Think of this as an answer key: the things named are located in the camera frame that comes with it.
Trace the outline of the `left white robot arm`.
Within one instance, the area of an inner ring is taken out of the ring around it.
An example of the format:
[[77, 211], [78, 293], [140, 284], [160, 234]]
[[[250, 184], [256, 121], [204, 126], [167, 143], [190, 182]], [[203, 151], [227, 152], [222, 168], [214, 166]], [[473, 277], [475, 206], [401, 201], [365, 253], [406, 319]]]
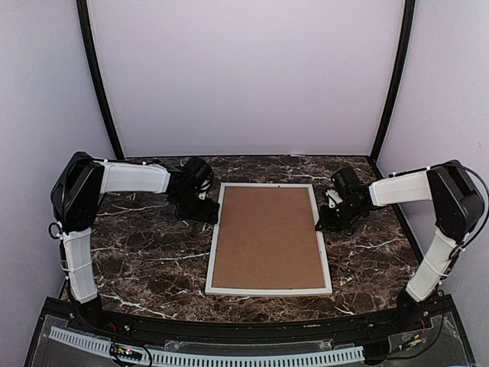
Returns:
[[206, 194], [214, 172], [202, 158], [190, 158], [182, 167], [94, 158], [77, 151], [55, 183], [50, 199], [63, 244], [65, 272], [71, 294], [81, 304], [98, 296], [91, 256], [92, 224], [107, 193], [164, 194], [175, 206], [176, 217], [215, 225], [220, 205]]

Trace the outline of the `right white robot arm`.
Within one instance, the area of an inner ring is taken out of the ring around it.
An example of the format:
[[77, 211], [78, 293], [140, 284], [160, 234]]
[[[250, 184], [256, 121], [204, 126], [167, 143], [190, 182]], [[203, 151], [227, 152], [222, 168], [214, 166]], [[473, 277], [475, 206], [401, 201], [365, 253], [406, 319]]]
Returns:
[[459, 255], [488, 222], [488, 185], [474, 170], [451, 160], [390, 176], [362, 181], [352, 167], [342, 168], [325, 190], [316, 230], [348, 231], [356, 222], [387, 206], [430, 203], [433, 237], [408, 281], [405, 295], [416, 303], [429, 298], [446, 279]]

